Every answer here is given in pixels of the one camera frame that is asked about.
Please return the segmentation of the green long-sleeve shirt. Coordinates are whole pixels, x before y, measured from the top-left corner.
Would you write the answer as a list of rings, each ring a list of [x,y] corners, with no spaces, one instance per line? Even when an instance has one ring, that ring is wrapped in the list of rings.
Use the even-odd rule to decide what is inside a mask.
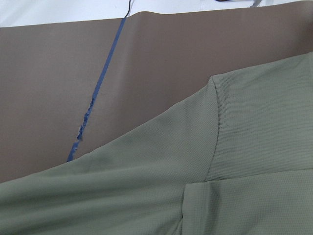
[[[2,183],[0,232],[312,234],[312,53],[214,75],[104,146]]]

